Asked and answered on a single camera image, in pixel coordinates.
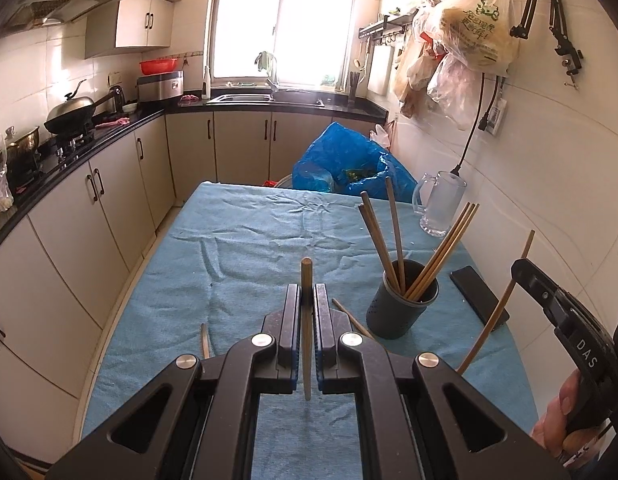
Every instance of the cabinet door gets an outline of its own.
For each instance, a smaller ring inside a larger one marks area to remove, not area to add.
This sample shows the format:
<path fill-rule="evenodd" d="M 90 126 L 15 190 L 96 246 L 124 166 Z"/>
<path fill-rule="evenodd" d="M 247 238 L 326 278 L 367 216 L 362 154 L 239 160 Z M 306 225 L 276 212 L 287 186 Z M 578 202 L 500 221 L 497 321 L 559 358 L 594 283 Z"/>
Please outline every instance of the cabinet door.
<path fill-rule="evenodd" d="M 148 46 L 169 46 L 173 25 L 173 4 L 166 0 L 151 0 Z"/>
<path fill-rule="evenodd" d="M 155 234 L 135 136 L 122 137 L 90 160 L 100 203 L 127 268 L 133 269 Z"/>
<path fill-rule="evenodd" d="M 83 164 L 44 197 L 29 218 L 64 282 L 104 327 L 129 271 L 92 184 L 89 164 Z"/>
<path fill-rule="evenodd" d="M 20 359 L 80 397 L 102 330 L 58 275 L 28 218 L 0 245 L 0 328 Z"/>
<path fill-rule="evenodd" d="M 7 446 L 54 463 L 71 447 L 78 399 L 0 351 L 0 436 Z"/>
<path fill-rule="evenodd" d="M 214 112 L 218 182 L 262 186 L 269 179 L 270 112 Z"/>
<path fill-rule="evenodd" d="M 185 202 L 201 182 L 217 182 L 214 152 L 214 115 L 167 115 L 167 140 L 177 202 Z"/>
<path fill-rule="evenodd" d="M 342 117 L 334 117 L 333 121 L 342 124 L 345 128 L 354 130 L 359 134 L 364 135 L 369 139 L 369 132 L 375 130 L 375 122 L 358 121 L 355 119 L 345 119 Z"/>
<path fill-rule="evenodd" d="M 291 174 L 309 145 L 331 124 L 331 117 L 273 112 L 271 119 L 269 178 L 278 181 Z"/>
<path fill-rule="evenodd" d="M 141 126 L 134 135 L 151 218 L 157 229 L 176 200 L 164 117 Z"/>
<path fill-rule="evenodd" d="M 151 0 L 120 0 L 116 25 L 116 47 L 146 46 Z"/>

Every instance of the human hand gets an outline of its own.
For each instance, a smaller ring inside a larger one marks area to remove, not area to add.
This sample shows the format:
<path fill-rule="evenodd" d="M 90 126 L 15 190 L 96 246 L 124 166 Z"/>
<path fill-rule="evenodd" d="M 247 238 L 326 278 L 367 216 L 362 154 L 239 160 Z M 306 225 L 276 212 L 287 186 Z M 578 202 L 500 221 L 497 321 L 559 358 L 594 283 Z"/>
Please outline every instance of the human hand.
<path fill-rule="evenodd" d="M 574 370 L 564 381 L 558 395 L 547 404 L 547 411 L 531 430 L 531 438 L 547 449 L 554 458 L 558 458 L 562 453 L 571 457 L 600 432 L 600 428 L 589 428 L 577 430 L 567 435 L 567 415 L 576 406 L 579 380 L 580 372 Z M 574 467 L 580 467 L 587 463 L 598 453 L 601 445 L 602 439 L 580 457 L 574 463 Z"/>

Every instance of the glass pitcher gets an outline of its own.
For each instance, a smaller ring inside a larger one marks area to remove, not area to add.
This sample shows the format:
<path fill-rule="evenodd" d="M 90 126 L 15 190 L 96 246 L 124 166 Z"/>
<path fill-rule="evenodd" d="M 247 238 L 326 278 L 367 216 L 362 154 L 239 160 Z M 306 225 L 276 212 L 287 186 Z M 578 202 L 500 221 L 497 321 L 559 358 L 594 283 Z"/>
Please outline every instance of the glass pitcher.
<path fill-rule="evenodd" d="M 433 181 L 434 184 L 427 205 L 420 205 L 418 203 L 420 189 L 426 182 L 430 181 Z M 465 189 L 467 189 L 467 183 L 459 176 L 449 173 L 449 171 L 438 171 L 436 176 L 425 173 L 413 190 L 411 199 L 413 211 L 422 215 L 420 219 L 422 230 L 438 238 L 446 235 Z"/>

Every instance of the blue towel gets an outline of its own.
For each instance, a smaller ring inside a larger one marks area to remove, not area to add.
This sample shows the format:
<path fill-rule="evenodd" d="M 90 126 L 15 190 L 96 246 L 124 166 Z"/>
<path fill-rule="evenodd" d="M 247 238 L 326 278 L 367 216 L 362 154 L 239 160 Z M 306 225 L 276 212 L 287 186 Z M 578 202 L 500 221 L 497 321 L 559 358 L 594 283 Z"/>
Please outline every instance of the blue towel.
<path fill-rule="evenodd" d="M 265 314 L 283 307 L 300 259 L 313 259 L 326 283 L 364 322 L 382 268 L 356 205 L 359 198 L 292 189 L 202 184 L 176 218 L 140 278 L 106 350 L 84 425 L 88 434 L 184 353 L 200 355 L 200 323 L 209 324 L 214 354 L 257 333 Z M 373 200 L 390 251 L 395 249 L 388 203 Z M 439 240 L 419 227 L 411 206 L 397 204 L 404 255 L 427 262 Z M 402 338 L 382 343 L 414 356 L 433 351 L 457 367 L 482 324 L 449 279 L 472 260 L 459 246 L 438 275 L 439 297 Z M 465 374 L 523 430 L 536 409 L 508 328 L 492 333 Z M 292 396 L 263 396 L 256 434 L 254 480 L 362 478 L 353 396 L 323 396 L 302 377 Z"/>

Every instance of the black countertop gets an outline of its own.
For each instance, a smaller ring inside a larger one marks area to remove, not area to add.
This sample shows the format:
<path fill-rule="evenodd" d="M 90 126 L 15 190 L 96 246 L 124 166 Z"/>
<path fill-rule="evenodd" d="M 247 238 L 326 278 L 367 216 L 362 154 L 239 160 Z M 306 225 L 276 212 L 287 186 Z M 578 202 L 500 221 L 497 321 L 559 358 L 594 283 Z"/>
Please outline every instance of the black countertop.
<path fill-rule="evenodd" d="M 260 93 L 260 89 L 249 88 L 232 88 L 232 89 L 214 89 L 215 95 L 226 93 Z M 138 112 L 129 115 L 130 123 L 123 126 L 114 126 L 111 128 L 99 128 L 94 132 L 94 140 L 85 144 L 76 150 L 70 160 L 58 164 L 57 155 L 51 155 L 40 160 L 42 175 L 29 185 L 21 194 L 14 197 L 13 206 L 7 211 L 0 214 L 0 244 L 6 239 L 12 229 L 31 211 L 55 186 L 60 184 L 73 171 L 77 170 L 81 165 L 87 162 L 93 155 L 101 152 L 108 145 L 116 142 L 116 140 L 131 133 L 136 128 L 160 117 L 164 114 L 186 113 L 186 112 L 211 112 L 211 111 L 275 111 L 275 112 L 291 112 L 302 114 L 329 115 L 334 118 L 343 117 L 348 119 L 384 122 L 387 117 L 387 112 L 377 105 L 365 99 L 356 99 L 354 107 L 347 106 L 347 97 L 337 94 L 324 93 L 321 94 L 325 106 L 324 108 L 308 107 L 304 105 L 288 105 L 273 102 L 265 102 L 259 104 L 207 104 L 199 101 L 196 103 L 177 105 L 170 104 L 166 108 L 162 107 L 141 107 Z"/>

